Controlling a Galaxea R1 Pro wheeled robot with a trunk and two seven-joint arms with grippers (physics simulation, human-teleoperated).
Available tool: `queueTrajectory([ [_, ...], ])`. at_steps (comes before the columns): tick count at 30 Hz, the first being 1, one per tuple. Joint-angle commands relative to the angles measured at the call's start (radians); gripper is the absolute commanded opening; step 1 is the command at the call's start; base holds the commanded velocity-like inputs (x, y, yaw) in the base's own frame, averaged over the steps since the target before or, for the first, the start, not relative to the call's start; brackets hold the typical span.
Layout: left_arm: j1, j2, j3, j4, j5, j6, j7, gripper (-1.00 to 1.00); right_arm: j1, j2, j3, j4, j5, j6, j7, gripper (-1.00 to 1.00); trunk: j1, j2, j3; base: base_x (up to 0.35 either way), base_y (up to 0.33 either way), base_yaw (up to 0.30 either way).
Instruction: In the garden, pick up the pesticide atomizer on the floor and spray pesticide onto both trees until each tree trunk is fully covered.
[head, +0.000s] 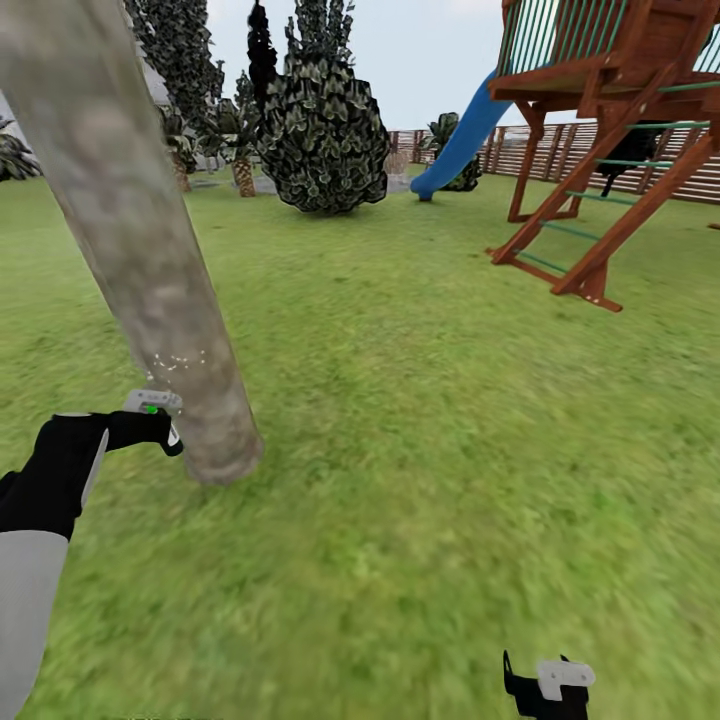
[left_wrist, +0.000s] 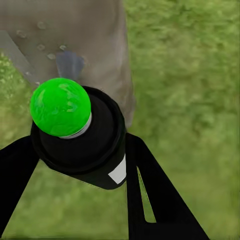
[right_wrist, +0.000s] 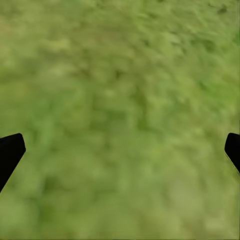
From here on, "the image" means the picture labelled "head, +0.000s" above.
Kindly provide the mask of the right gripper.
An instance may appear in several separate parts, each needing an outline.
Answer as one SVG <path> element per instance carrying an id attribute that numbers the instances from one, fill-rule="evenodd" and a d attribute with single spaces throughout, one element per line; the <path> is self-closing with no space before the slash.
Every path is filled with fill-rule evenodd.
<path id="1" fill-rule="evenodd" d="M 504 668 L 504 684 L 506 690 L 514 694 L 520 716 L 537 717 L 537 720 L 588 720 L 585 692 L 581 687 L 561 685 L 561 701 L 547 701 L 537 679 L 516 676 L 508 666 Z"/>

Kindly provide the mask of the pesticide atomizer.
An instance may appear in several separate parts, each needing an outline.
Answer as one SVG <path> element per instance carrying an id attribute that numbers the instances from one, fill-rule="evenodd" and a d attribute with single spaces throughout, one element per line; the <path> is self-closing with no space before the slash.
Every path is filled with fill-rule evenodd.
<path id="1" fill-rule="evenodd" d="M 148 412 L 160 414 L 161 408 L 156 407 L 155 405 L 149 405 Z M 184 447 L 182 446 L 182 441 L 179 439 L 178 431 L 174 428 L 174 426 L 172 426 L 169 431 L 169 440 L 165 443 L 161 443 L 161 447 L 163 448 L 163 451 L 165 451 L 165 454 L 169 455 L 169 457 L 182 455 Z"/>

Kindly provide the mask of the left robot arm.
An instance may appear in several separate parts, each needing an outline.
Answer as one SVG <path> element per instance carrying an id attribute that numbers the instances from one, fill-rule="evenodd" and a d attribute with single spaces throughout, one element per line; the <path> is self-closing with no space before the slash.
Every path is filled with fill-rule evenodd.
<path id="1" fill-rule="evenodd" d="M 23 471 L 0 478 L 0 720 L 14 720 L 41 668 L 65 553 L 103 455 L 169 440 L 179 395 L 133 389 L 122 411 L 65 412 L 39 431 Z"/>

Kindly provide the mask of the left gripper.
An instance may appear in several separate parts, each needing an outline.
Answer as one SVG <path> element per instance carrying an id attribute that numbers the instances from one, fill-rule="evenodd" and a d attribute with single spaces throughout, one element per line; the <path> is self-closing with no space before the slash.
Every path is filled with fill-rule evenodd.
<path id="1" fill-rule="evenodd" d="M 129 424 L 129 438 L 125 443 L 133 445 L 141 442 L 165 443 L 169 440 L 172 418 L 165 413 L 127 413 L 113 411 L 114 416 L 123 417 Z"/>

